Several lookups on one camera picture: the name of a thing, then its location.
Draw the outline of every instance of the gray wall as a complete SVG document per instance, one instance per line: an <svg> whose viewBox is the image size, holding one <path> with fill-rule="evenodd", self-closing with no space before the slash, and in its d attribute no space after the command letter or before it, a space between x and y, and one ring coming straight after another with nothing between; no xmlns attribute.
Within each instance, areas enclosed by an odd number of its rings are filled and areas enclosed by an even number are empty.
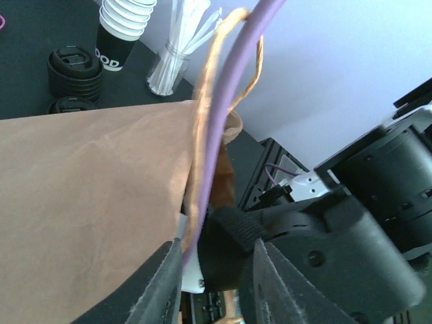
<svg viewBox="0 0 432 324"><path fill-rule="evenodd" d="M221 6L226 14L255 3L212 0L212 10ZM142 36L154 51L167 39L170 12L171 0L159 0ZM192 57L189 81L206 51ZM242 87L253 69L251 53ZM261 80L238 111L257 140L274 137L313 167L376 126L396 99L430 77L431 0L287 0L265 33Z"/></svg>

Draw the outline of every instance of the purple strap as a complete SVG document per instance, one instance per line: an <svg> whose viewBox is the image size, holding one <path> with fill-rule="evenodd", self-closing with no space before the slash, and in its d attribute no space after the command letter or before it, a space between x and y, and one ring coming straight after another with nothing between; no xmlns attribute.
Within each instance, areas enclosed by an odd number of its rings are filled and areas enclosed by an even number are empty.
<svg viewBox="0 0 432 324"><path fill-rule="evenodd" d="M260 36L284 3L285 0L259 1L240 31L217 79L209 116L205 154L206 163L202 179L202 191L198 203L200 217L198 233L193 239L191 246L195 246L198 242L201 227L203 226L228 107L234 98L240 77L248 63L250 54L255 52ZM185 261L189 259L190 252L190 249L186 251L184 256Z"/></svg>

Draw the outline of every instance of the black tabletop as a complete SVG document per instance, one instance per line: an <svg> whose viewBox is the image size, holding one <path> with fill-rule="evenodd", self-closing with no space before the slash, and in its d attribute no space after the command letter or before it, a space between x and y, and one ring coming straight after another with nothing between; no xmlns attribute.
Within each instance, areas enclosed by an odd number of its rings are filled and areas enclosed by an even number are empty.
<svg viewBox="0 0 432 324"><path fill-rule="evenodd" d="M66 45L93 52L98 9L91 0L1 0L0 14L6 25L0 30L0 119L47 112L53 100L48 89L48 55ZM104 71L99 108L191 99L192 85L185 80L167 98L147 89L144 79L154 57L149 48L137 42L122 71ZM228 152L236 172L239 203L263 148L242 132L228 145Z"/></svg>

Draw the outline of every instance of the transparent container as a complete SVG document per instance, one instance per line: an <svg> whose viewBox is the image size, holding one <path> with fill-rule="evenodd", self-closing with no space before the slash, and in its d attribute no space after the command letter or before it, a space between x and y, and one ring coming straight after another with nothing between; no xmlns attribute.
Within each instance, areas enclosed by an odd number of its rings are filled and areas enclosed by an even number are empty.
<svg viewBox="0 0 432 324"><path fill-rule="evenodd" d="M168 41L157 53L147 74L146 83L150 91L161 97L171 96L188 69L189 58Z"/></svg>

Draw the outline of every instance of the stack of paper cups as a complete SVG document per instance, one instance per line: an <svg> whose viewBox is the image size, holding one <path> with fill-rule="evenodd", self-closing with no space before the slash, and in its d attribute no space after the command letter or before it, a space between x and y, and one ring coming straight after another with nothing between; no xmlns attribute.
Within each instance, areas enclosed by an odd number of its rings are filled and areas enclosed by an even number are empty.
<svg viewBox="0 0 432 324"><path fill-rule="evenodd" d="M109 71L120 71L144 32L157 0L103 0L96 56Z"/></svg>

